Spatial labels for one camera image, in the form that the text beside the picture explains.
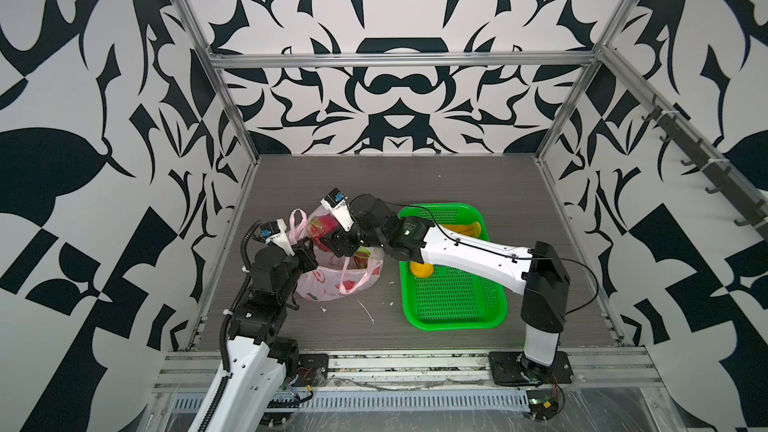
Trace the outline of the red dragon fruit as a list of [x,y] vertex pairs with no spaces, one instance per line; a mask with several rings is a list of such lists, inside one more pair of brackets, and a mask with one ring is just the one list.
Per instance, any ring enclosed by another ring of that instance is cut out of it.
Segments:
[[332,214],[314,216],[307,225],[307,235],[313,240],[331,234],[339,226]]

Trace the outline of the pink knotted plastic bag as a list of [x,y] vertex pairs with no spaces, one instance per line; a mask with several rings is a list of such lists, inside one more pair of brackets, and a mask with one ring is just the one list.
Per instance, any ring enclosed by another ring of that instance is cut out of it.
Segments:
[[311,240],[318,267],[303,274],[296,292],[313,302],[326,302],[372,287],[380,277],[384,265],[384,252],[380,248],[361,246],[352,257],[336,257],[319,240],[307,235],[307,225],[314,216],[330,214],[319,206],[311,214],[294,209],[289,215],[288,237],[292,244],[300,239]]

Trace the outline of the yellow orange fruit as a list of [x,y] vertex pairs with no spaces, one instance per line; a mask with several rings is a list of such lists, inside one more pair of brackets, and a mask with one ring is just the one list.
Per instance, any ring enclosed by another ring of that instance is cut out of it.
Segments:
[[416,278],[426,279],[434,274],[434,266],[428,263],[409,263],[409,272]]

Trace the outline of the yellow banana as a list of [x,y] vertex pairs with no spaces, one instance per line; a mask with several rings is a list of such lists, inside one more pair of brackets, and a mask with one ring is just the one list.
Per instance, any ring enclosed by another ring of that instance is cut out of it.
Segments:
[[482,226],[477,221],[469,224],[442,224],[441,227],[454,233],[472,238],[479,238],[482,234]]

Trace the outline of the green plastic basket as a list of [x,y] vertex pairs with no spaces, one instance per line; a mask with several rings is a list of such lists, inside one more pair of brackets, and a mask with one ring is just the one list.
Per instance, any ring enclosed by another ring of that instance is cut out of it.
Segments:
[[[416,216],[435,219],[438,224],[482,226],[478,238],[489,239],[482,214],[463,203],[438,203],[407,206],[401,218]],[[508,314],[505,289],[490,280],[459,269],[438,266],[426,279],[409,272],[409,264],[399,264],[403,313],[415,328],[426,332],[492,329],[501,325]]]

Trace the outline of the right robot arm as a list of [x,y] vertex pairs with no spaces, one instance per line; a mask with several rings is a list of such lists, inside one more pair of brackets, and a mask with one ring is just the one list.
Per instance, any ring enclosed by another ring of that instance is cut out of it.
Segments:
[[549,244],[514,247],[463,236],[433,217],[400,217],[370,194],[348,200],[334,189],[321,199],[321,206],[337,226],[320,242],[337,257],[350,257],[361,246],[379,247],[400,262],[455,268],[520,295],[523,351],[513,358],[490,355],[493,381],[501,386],[557,381],[555,358],[571,280]]

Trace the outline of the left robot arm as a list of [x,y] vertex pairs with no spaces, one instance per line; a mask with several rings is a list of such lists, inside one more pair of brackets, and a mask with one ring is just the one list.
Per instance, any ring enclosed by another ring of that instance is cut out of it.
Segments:
[[245,277],[225,310],[218,344],[221,365],[191,431],[255,431],[275,393],[299,365],[299,348],[278,333],[293,307],[298,279],[317,268],[303,241],[289,253],[267,245],[250,258],[241,246]]

